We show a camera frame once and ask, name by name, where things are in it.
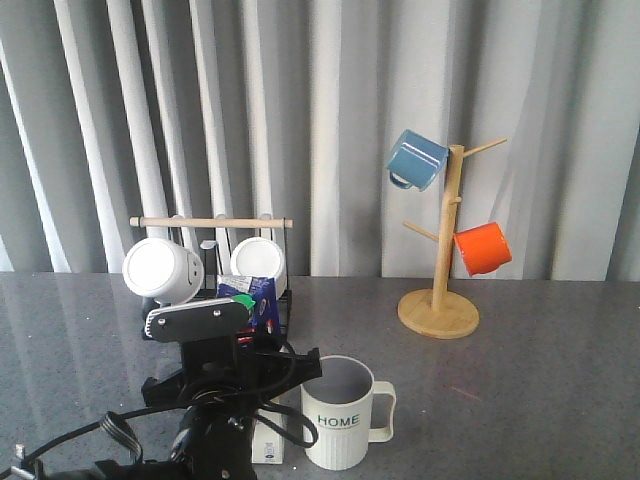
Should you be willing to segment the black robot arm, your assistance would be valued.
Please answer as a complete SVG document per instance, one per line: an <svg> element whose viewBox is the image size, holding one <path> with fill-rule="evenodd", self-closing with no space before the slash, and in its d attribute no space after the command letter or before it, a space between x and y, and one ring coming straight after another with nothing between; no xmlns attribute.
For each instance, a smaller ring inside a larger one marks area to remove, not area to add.
<svg viewBox="0 0 640 480"><path fill-rule="evenodd" d="M321 376L320 354L295 352L280 335L257 332L181 338L181 367L164 380L148 378L145 408L107 412L97 426L129 450L131 460L99 460L91 467L56 472L56 479L253 479L256 424L303 448L319 433L300 411L276 397ZM129 420L184 412L167 459L147 460Z"/></svg>

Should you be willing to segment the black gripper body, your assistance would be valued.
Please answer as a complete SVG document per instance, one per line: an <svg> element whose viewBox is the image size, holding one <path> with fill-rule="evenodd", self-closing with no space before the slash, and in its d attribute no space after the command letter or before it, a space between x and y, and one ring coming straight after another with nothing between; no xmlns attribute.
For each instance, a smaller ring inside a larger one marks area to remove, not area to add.
<svg viewBox="0 0 640 480"><path fill-rule="evenodd" d="M322 376L319 350L297 354L280 335L243 332L237 338L180 345L181 368L163 380L148 378L148 407L204 404L245 413Z"/></svg>

